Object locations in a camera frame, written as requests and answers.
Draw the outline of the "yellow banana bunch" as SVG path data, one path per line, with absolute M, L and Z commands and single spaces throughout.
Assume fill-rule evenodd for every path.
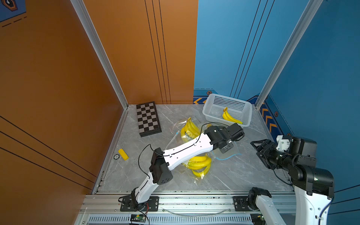
M 230 113 L 228 112 L 228 108 L 227 108 L 227 107 L 223 110 L 222 117 L 223 117 L 223 119 L 226 120 L 226 121 L 233 122 L 233 123 L 243 124 L 240 120 L 237 120 L 237 119 L 233 118 L 233 117 L 230 115 Z

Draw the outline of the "clear zip-top bag blue seal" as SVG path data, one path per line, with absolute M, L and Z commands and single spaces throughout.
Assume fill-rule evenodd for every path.
M 212 159 L 216 159 L 220 161 L 228 160 L 234 156 L 241 156 L 241 155 L 242 154 L 239 150 L 239 146 L 237 142 L 233 142 L 233 141 L 228 141 L 227 146 L 225 146 L 222 149 L 217 148 L 211 151 L 210 153 Z

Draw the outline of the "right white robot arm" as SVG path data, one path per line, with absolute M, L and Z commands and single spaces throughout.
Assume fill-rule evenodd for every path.
M 251 146 L 266 168 L 282 169 L 290 176 L 289 186 L 296 196 L 297 225 L 325 225 L 334 200 L 334 177 L 326 169 L 317 168 L 317 143 L 295 136 L 252 141 Z

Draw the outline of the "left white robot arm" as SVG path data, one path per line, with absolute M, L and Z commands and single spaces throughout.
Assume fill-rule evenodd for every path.
M 195 139 L 168 150 L 157 148 L 153 151 L 151 165 L 145 180 L 131 192 L 132 207 L 137 210 L 143 206 L 158 186 L 168 183 L 172 170 L 191 158 L 216 149 L 227 152 L 233 148 L 233 142 L 245 136 L 243 128 L 234 123 L 230 126 L 209 126 L 200 131 Z

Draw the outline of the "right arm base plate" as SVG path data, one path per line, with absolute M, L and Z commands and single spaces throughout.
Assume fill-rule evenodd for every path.
M 236 212 L 252 211 L 247 196 L 234 196 L 232 197 L 232 200 Z

